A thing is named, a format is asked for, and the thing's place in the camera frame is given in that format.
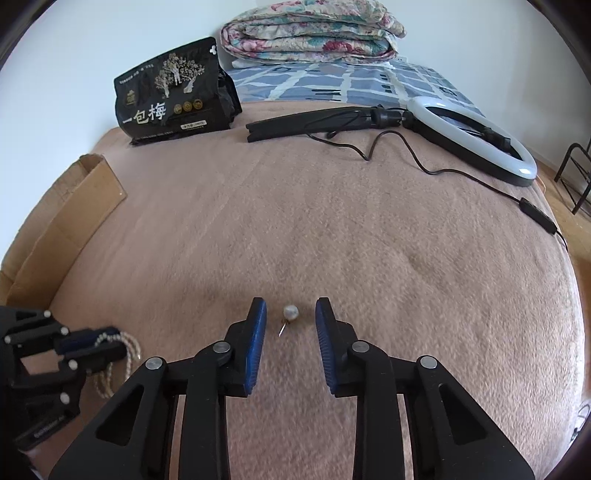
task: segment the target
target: cardboard flap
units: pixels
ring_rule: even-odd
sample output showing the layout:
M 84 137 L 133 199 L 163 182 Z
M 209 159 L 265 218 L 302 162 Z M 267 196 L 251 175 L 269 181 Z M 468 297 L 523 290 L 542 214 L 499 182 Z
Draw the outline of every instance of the cardboard flap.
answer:
M 8 249 L 0 303 L 48 308 L 80 251 L 125 196 L 102 155 L 80 157 L 43 195 Z

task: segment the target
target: blue checkered bedsheet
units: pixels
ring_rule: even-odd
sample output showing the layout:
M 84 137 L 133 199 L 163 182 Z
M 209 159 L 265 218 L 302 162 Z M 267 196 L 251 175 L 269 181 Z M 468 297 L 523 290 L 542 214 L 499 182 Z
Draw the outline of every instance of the blue checkered bedsheet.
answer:
M 257 100 L 333 100 L 363 106 L 405 108 L 409 98 L 449 100 L 480 110 L 435 70 L 393 60 L 388 66 L 344 63 L 284 63 L 228 73 L 241 102 Z

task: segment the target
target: push pin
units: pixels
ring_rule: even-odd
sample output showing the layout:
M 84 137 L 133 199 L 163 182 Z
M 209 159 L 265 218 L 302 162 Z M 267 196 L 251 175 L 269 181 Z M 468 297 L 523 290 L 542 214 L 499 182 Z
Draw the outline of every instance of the push pin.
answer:
M 288 323 L 293 322 L 299 314 L 300 312 L 298 311 L 295 305 L 287 305 L 283 307 L 283 325 L 281 326 L 281 330 L 279 331 L 279 336 L 281 336 L 283 330 L 285 330 L 285 326 Z

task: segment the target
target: metal pivot screw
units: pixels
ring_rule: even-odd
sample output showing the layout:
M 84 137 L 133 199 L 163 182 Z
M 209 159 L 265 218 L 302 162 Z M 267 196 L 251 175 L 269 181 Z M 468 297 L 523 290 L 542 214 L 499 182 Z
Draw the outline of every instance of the metal pivot screw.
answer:
M 148 370 L 157 370 L 162 366 L 162 359 L 159 356 L 153 356 L 146 360 L 146 368 Z
M 421 358 L 421 365 L 424 368 L 435 368 L 437 366 L 437 360 L 435 360 L 432 356 L 424 356 Z
M 362 342 L 361 340 L 357 340 L 356 342 L 353 342 L 353 345 L 351 345 L 351 348 L 353 349 L 354 352 L 365 353 L 369 350 L 369 344 L 367 342 Z
M 216 353 L 226 353 L 230 351 L 230 344 L 228 342 L 216 342 L 213 345 L 213 351 Z

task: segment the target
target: tree illustration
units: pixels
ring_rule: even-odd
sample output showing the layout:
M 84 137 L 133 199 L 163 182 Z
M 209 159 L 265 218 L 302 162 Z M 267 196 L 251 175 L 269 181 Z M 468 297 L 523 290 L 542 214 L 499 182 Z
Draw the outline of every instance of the tree illustration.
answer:
M 168 58 L 163 61 L 162 69 L 173 74 L 174 84 L 181 83 L 180 69 L 185 63 L 185 60 L 179 58 L 176 53 L 171 53 Z
M 157 88 L 164 91 L 164 96 L 168 98 L 170 91 L 168 89 L 169 85 L 172 85 L 174 82 L 174 75 L 170 70 L 162 69 L 160 70 L 159 74 L 156 75 L 154 79 L 154 84 Z
M 195 63 L 194 60 L 184 61 L 181 65 L 180 76 L 184 82 L 188 82 L 187 86 L 183 89 L 184 93 L 191 93 L 193 91 L 193 84 L 195 79 L 205 72 L 203 65 Z

